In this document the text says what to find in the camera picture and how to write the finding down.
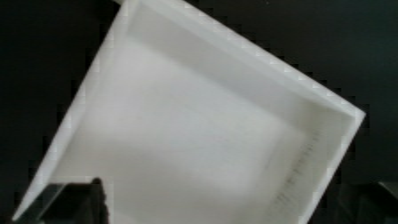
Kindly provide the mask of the gripper grey black left finger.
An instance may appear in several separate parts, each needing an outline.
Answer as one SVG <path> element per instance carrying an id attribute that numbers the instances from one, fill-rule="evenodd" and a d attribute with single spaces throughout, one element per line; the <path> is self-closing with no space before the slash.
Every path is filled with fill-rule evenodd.
<path id="1" fill-rule="evenodd" d="M 49 184 L 19 216 L 19 224 L 109 224 L 102 182 Z"/>

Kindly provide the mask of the gripper grey black right finger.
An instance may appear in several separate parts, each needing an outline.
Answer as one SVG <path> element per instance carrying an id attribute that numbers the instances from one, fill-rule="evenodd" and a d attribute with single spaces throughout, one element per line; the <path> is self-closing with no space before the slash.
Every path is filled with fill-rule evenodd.
<path id="1" fill-rule="evenodd" d="M 333 224 L 398 224 L 398 182 L 340 186 Z"/>

